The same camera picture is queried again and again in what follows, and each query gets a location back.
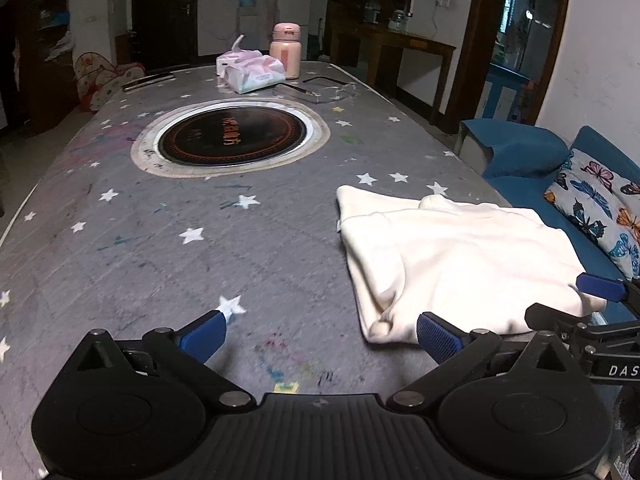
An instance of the blue cushion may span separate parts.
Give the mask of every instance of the blue cushion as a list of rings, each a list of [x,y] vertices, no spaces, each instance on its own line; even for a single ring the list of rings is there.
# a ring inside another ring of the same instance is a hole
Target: blue cushion
[[[554,177],[554,174],[545,178],[501,176],[486,180],[513,207],[533,209],[547,226],[562,229],[569,237],[580,263],[587,272],[615,280],[623,278],[622,273],[607,258],[607,255],[544,199],[544,192],[553,182]],[[636,320],[621,303],[608,303],[603,314],[609,323]]]
[[[556,134],[496,119],[463,121],[473,136],[494,152],[482,176],[545,176],[569,156],[569,149]]]
[[[619,176],[640,184],[640,168],[607,139],[589,126],[583,126],[572,148],[588,153]]]

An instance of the wooden door frame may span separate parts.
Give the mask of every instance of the wooden door frame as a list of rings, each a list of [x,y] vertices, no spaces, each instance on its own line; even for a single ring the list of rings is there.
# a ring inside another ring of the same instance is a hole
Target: wooden door frame
[[[532,107],[523,121],[525,124],[535,124],[540,108],[542,108],[558,58],[568,6],[569,0],[559,1],[556,24],[542,76]],[[449,134],[457,133],[460,121],[471,119],[476,114],[493,55],[495,34],[503,8],[504,0],[471,0],[456,75],[449,95],[444,121],[441,124],[441,128]]]

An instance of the doorway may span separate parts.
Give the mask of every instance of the doorway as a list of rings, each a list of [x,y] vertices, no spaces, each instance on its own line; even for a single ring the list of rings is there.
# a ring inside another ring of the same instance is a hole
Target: doorway
[[[560,47],[569,0],[472,0],[446,113],[535,124]]]
[[[198,0],[131,0],[132,56],[149,71],[191,63],[198,55]]]

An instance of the white towel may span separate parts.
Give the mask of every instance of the white towel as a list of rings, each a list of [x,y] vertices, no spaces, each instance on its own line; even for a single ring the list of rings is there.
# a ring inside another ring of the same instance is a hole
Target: white towel
[[[528,332],[527,307],[574,316],[606,301],[580,294],[584,272],[566,234],[531,209],[337,191],[340,230],[364,337],[417,343],[415,324],[433,312],[465,332]]]

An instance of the cable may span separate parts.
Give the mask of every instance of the cable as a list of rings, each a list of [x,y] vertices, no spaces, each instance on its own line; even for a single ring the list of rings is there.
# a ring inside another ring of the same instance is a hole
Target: cable
[[[435,38],[438,35],[438,24],[436,23],[436,11],[437,10],[438,10],[438,3],[436,2],[436,4],[433,6],[433,12],[431,13],[431,23],[433,23],[433,28],[435,28],[436,31],[429,38],[430,40],[432,40],[433,38]]]

